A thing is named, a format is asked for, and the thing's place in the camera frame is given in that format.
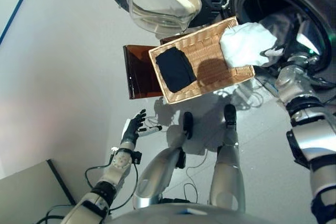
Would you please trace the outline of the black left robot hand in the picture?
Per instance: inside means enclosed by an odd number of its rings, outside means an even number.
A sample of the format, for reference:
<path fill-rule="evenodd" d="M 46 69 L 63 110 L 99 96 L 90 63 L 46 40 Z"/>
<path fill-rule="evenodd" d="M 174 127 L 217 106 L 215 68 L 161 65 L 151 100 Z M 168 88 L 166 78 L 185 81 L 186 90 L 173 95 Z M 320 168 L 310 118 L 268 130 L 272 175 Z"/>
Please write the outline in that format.
<path fill-rule="evenodd" d="M 136 144 L 138 138 L 148 136 L 150 134 L 162 130 L 161 125 L 145 126 L 146 109 L 142 109 L 132 119 L 127 119 L 122 131 L 121 142 L 130 142 Z"/>

